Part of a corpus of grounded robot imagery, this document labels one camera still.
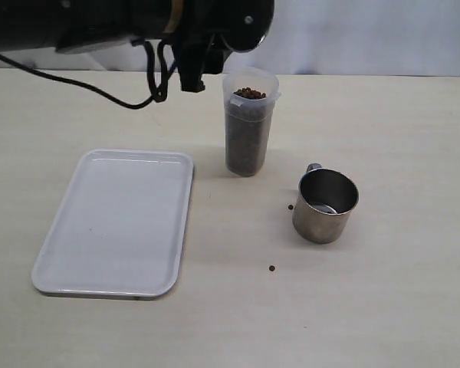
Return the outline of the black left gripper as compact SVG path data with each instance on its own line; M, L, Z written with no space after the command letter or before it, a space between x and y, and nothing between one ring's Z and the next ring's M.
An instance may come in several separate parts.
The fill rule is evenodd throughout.
M129 43L147 56L149 91L173 71L186 92L204 90L230 55L220 1L0 1L0 59L6 51L54 48L80 54Z

